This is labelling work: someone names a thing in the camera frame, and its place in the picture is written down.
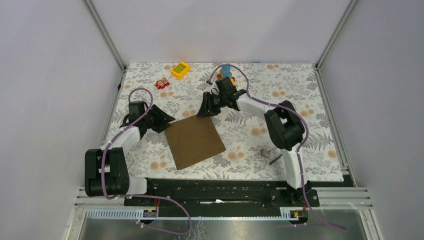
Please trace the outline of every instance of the white tablecloth with floral pattern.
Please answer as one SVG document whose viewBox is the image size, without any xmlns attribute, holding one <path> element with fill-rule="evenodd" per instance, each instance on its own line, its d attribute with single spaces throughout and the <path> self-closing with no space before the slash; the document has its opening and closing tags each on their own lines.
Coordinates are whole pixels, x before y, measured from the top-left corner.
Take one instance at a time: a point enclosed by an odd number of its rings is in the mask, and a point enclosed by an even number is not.
<svg viewBox="0 0 424 240">
<path fill-rule="evenodd" d="M 289 100 L 308 123 L 310 138 L 302 148 L 307 176 L 312 181 L 342 181 L 343 176 L 318 89 L 312 64 L 261 64 L 234 63 L 250 80 L 253 96 L 270 102 Z M 131 63 L 122 83 L 122 90 L 107 135 L 110 140 L 128 113 L 128 95 L 137 87 L 149 89 L 154 103 L 167 114 L 181 120 L 197 114 L 204 91 L 211 86 L 206 82 L 219 63 L 190 63 L 190 71 L 181 80 L 171 75 L 176 63 Z M 231 69 L 238 89 L 246 89 L 246 81 Z M 170 85 L 157 89 L 155 83 L 167 78 Z M 149 95 L 138 91 L 133 101 L 149 102 Z M 221 114 L 212 117 L 226 151 L 190 167 L 176 170 L 165 133 L 148 130 L 143 139 L 134 145 L 126 156 L 129 172 L 136 177 L 168 179 L 230 179 L 279 180 L 286 179 L 282 158 L 268 165 L 279 151 L 264 158 L 262 148 L 273 149 L 266 124 L 260 118 L 245 112 L 222 108 Z"/>
</svg>

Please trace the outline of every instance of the yellow box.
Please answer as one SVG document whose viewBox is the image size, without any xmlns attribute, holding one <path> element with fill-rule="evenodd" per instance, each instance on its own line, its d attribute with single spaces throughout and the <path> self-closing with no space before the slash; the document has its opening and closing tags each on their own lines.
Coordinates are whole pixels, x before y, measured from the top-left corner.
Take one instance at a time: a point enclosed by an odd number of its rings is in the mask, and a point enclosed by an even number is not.
<svg viewBox="0 0 424 240">
<path fill-rule="evenodd" d="M 190 65 L 182 61 L 172 69 L 171 74 L 177 79 L 182 79 L 189 71 Z"/>
</svg>

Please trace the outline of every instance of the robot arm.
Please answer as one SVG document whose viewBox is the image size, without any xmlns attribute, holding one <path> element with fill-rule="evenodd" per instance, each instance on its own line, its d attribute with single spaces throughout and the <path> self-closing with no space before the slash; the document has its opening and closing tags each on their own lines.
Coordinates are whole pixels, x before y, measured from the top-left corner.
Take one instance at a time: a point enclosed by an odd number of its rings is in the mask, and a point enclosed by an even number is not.
<svg viewBox="0 0 424 240">
<path fill-rule="evenodd" d="M 142 101 L 129 103 L 129 114 L 125 116 L 120 131 L 133 123 L 146 111 L 147 104 Z M 134 177 L 128 173 L 125 155 L 138 143 L 148 129 L 161 133 L 171 125 L 175 118 L 167 115 L 159 107 L 153 105 L 151 110 L 119 136 L 110 146 L 105 159 L 105 185 L 109 195 L 144 194 L 147 191 L 147 180 Z M 103 151 L 108 143 L 98 149 L 90 149 L 85 153 L 85 192 L 87 196 L 102 196 L 101 161 Z"/>
<path fill-rule="evenodd" d="M 294 190 L 299 190 L 302 187 L 301 171 L 295 157 L 296 154 L 292 149 L 303 140 L 302 134 L 305 132 L 305 128 L 300 119 L 287 110 L 250 99 L 246 90 L 237 90 L 229 77 L 223 77 L 215 84 L 218 93 L 203 93 L 203 102 L 197 116 L 216 116 L 221 112 L 222 107 L 229 107 L 264 119 L 272 143 L 281 150 L 287 173 L 287 183 Z M 279 105 L 295 111 L 292 103 L 287 100 Z M 304 176 L 304 181 L 305 183 L 308 181 L 306 176 Z"/>
</svg>

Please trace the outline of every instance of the brown cloth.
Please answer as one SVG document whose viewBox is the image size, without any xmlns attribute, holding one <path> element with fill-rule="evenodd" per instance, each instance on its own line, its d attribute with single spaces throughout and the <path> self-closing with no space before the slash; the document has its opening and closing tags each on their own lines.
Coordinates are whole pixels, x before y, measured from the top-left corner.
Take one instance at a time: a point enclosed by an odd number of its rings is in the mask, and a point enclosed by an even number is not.
<svg viewBox="0 0 424 240">
<path fill-rule="evenodd" d="M 226 150 L 210 117 L 196 115 L 171 123 L 165 130 L 176 169 L 184 169 Z"/>
</svg>

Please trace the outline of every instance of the white wall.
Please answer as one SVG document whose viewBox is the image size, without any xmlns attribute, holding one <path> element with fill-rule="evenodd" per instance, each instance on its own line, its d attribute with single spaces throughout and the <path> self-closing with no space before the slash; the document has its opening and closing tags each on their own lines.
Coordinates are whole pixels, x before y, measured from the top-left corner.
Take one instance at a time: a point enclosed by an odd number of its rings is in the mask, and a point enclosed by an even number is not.
<svg viewBox="0 0 424 240">
<path fill-rule="evenodd" d="M 123 60 L 315 63 L 349 0 L 93 0 Z"/>
<path fill-rule="evenodd" d="M 58 240 L 120 71 L 80 0 L 0 6 L 0 239 Z"/>
<path fill-rule="evenodd" d="M 422 239 L 424 1 L 360 0 L 322 68 L 384 239 Z"/>
</svg>

